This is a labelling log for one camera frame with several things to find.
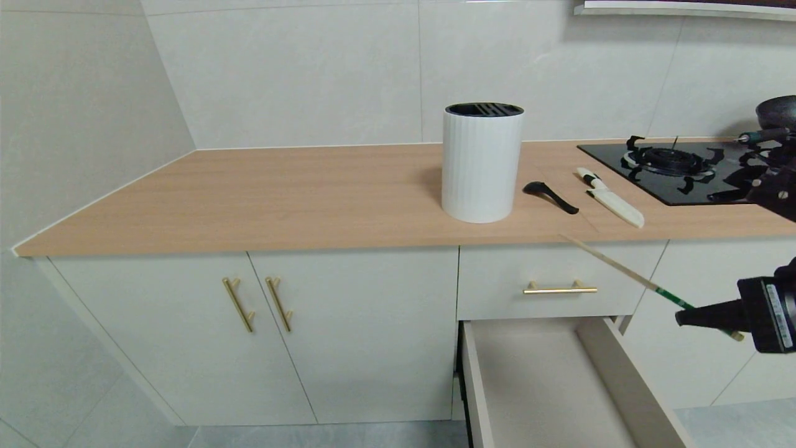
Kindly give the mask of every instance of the gold handle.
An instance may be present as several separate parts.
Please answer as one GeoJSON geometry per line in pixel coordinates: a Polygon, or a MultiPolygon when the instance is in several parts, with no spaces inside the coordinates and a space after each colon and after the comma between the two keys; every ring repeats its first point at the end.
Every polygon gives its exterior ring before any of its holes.
{"type": "Polygon", "coordinates": [[[591,286],[583,286],[583,283],[580,280],[575,280],[572,283],[571,288],[549,288],[549,289],[541,289],[537,288],[537,283],[531,280],[528,283],[528,288],[523,289],[523,294],[584,294],[584,293],[596,293],[597,288],[591,286]]]}
{"type": "Polygon", "coordinates": [[[229,298],[232,299],[232,304],[235,305],[235,309],[238,310],[238,315],[240,315],[240,319],[244,322],[244,327],[246,327],[247,332],[254,332],[252,329],[252,319],[254,318],[254,312],[250,312],[248,315],[244,314],[244,310],[240,307],[240,302],[238,301],[238,296],[235,295],[235,288],[238,287],[240,283],[240,279],[236,278],[233,281],[229,281],[227,277],[221,279],[221,283],[224,284],[224,287],[227,289],[227,294],[229,294],[229,298]]]}
{"type": "Polygon", "coordinates": [[[282,323],[285,325],[285,329],[287,332],[291,332],[291,317],[293,317],[293,310],[285,313],[284,308],[282,308],[282,301],[279,299],[279,294],[276,293],[276,289],[279,287],[279,277],[265,277],[265,284],[268,286],[268,290],[271,291],[271,296],[274,297],[276,310],[279,311],[279,316],[282,317],[282,323]]]}

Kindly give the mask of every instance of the wooden stick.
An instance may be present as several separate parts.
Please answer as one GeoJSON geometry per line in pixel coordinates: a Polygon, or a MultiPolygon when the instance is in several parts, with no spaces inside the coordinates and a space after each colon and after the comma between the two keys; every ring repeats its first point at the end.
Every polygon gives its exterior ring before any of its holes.
{"type": "MultiPolygon", "coordinates": [[[[632,269],[628,268],[627,266],[619,263],[618,261],[614,260],[611,257],[608,257],[606,254],[598,251],[597,249],[594,249],[594,248],[592,248],[590,246],[587,246],[586,243],[584,243],[584,242],[582,242],[582,241],[580,241],[578,239],[575,239],[575,238],[573,238],[573,237],[571,237],[569,235],[565,235],[565,234],[559,234],[559,235],[563,239],[569,241],[570,243],[574,244],[575,246],[578,246],[580,249],[585,250],[586,252],[590,253],[591,255],[593,255],[594,257],[598,258],[599,260],[605,262],[606,264],[610,265],[611,267],[613,267],[614,269],[618,270],[619,272],[627,275],[628,277],[632,278],[633,280],[636,280],[638,283],[641,283],[646,288],[652,289],[658,295],[660,295],[662,297],[665,297],[670,302],[674,303],[675,305],[679,306],[680,308],[683,308],[683,309],[694,309],[695,308],[693,305],[691,305],[687,301],[682,300],[680,297],[675,296],[674,294],[670,293],[666,289],[663,289],[660,286],[658,286],[655,283],[653,283],[652,281],[647,280],[646,278],[642,277],[639,273],[633,271],[632,269]]],[[[731,332],[731,331],[725,331],[725,330],[721,330],[721,332],[723,332],[727,336],[730,336],[732,339],[737,340],[739,342],[743,340],[743,334],[741,334],[739,332],[731,332]]]]}

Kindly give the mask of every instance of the wooden countertop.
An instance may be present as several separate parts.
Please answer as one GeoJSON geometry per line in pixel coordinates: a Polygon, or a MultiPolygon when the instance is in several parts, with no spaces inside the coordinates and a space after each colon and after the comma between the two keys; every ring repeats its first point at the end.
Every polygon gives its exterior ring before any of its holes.
{"type": "Polygon", "coordinates": [[[16,248],[28,256],[452,246],[560,241],[796,235],[754,205],[665,206],[579,150],[523,143],[514,211],[469,224],[440,206],[442,145],[195,151],[75,213],[16,248]],[[587,167],[645,216],[635,229],[593,198],[587,167]],[[524,195],[546,182],[580,208],[565,214],[524,195]]]}

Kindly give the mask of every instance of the white-handled knife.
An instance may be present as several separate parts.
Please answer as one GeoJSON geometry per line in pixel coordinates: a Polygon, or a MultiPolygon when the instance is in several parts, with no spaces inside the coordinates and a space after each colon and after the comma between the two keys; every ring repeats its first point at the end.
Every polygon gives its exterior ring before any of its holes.
{"type": "Polygon", "coordinates": [[[589,196],[597,199],[597,202],[603,204],[608,210],[614,212],[631,225],[639,229],[644,226],[644,215],[642,212],[636,210],[634,206],[631,206],[624,199],[618,197],[616,193],[609,190],[600,177],[586,168],[578,168],[577,171],[578,176],[591,186],[591,190],[586,190],[589,196]]]}

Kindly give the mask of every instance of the label sticker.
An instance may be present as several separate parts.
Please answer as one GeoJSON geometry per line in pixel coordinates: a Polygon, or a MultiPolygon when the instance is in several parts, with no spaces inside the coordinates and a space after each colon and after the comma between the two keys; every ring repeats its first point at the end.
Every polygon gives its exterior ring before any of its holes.
{"type": "Polygon", "coordinates": [[[768,302],[771,304],[771,309],[774,310],[774,318],[777,322],[777,329],[779,330],[779,339],[782,340],[782,345],[785,348],[794,346],[794,341],[790,337],[790,330],[788,330],[788,321],[785,318],[785,311],[782,309],[782,303],[779,301],[779,294],[773,285],[766,285],[768,291],[768,302]]]}

